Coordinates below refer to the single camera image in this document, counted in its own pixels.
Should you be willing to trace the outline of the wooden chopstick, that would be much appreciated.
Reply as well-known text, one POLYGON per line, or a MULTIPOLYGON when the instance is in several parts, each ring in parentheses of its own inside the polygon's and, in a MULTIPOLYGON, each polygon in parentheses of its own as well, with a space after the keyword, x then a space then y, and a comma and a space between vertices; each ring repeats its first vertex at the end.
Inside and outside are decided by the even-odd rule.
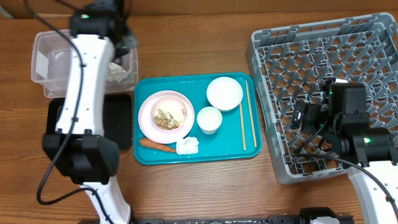
POLYGON ((245 84, 246 84, 246 94, 247 94, 248 109, 249 109, 249 115, 250 115, 250 122, 251 122, 251 129, 252 129, 254 147, 257 147, 256 132, 255 132, 255 129, 254 129, 254 120, 253 120, 253 116, 252 116, 251 98, 250 98, 250 92, 249 92, 249 87, 248 87, 248 81, 247 80, 245 81, 245 84))
POLYGON ((244 128, 244 117, 243 117, 243 106, 242 103, 239 103, 239 114, 240 114, 240 121, 241 121, 241 134, 242 134, 242 141, 243 141, 243 151, 246 151, 246 137, 245 137, 245 128, 244 128))

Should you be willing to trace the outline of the white shallow bowl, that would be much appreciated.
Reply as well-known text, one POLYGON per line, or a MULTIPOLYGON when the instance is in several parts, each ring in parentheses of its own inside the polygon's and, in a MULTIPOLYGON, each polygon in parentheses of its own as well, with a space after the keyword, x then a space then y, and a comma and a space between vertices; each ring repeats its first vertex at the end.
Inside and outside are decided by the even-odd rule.
POLYGON ((206 97, 211 106, 220 111, 230 111, 241 103, 243 89, 235 79, 219 77, 208 85, 206 97))

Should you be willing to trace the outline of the white paper cup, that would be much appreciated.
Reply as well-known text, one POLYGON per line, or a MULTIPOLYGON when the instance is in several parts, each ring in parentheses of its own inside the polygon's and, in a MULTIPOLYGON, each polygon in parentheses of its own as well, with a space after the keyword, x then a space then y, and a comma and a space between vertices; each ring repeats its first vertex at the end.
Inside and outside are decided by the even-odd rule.
POLYGON ((197 114, 197 123, 205 134, 214 134, 222 124, 221 111, 215 107, 207 106, 197 114))

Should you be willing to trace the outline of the white tissue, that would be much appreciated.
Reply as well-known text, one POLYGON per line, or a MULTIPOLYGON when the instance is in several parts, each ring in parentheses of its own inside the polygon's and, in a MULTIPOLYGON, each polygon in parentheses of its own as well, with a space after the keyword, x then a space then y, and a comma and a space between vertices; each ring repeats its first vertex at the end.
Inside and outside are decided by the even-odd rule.
POLYGON ((198 153, 199 142, 195 137, 186 137, 176 142, 176 152, 179 155, 189 155, 198 153))

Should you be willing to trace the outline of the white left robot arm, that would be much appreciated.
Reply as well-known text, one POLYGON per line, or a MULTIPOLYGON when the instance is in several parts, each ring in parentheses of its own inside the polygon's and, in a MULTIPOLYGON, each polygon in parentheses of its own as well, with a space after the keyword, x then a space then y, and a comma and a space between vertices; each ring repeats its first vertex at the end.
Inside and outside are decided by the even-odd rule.
POLYGON ((90 198, 100 223, 134 223, 116 178, 119 146, 105 138, 103 104, 109 64, 137 45, 126 21, 124 1, 95 1, 75 9, 70 17, 71 65, 62 112, 52 134, 44 134, 42 148, 51 160, 37 190, 53 169, 71 178, 78 189, 50 200, 55 204, 79 192, 90 198))

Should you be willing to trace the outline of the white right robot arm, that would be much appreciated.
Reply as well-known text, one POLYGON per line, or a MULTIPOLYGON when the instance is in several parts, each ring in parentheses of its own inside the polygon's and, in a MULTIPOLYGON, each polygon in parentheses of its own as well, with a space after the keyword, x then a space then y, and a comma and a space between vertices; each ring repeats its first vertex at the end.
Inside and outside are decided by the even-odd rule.
POLYGON ((296 102, 291 127, 310 137, 295 157, 345 165, 366 223, 397 223, 397 148, 392 133, 372 128, 366 87, 332 78, 320 104, 296 102))

